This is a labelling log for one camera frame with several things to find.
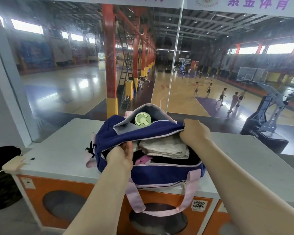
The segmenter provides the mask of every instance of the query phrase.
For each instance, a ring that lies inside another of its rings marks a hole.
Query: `qr code sticker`
[[[193,200],[192,202],[192,211],[197,211],[197,212],[204,212],[206,209],[208,201],[204,200]]]

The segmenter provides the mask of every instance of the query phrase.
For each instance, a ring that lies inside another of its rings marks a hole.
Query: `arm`
[[[132,142],[109,152],[108,165],[64,235],[116,234],[132,159]]]
[[[294,208],[243,170],[211,140],[208,127],[186,119],[180,138],[204,165],[242,234],[294,235]]]

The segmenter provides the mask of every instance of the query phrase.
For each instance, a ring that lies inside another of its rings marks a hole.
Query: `gray floor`
[[[24,199],[0,210],[0,235],[59,235],[41,232]]]

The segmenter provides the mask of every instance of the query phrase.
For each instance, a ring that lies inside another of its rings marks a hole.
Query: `trash can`
[[[5,163],[21,154],[22,150],[16,146],[0,147],[0,209],[10,206],[22,198],[12,176],[2,170]]]

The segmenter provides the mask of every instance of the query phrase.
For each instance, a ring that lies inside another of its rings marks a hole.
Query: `hand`
[[[128,141],[114,147],[107,155],[107,162],[124,165],[127,169],[133,168],[133,143]]]
[[[186,145],[195,148],[210,141],[210,130],[198,120],[184,119],[184,131],[180,132],[180,138]]]

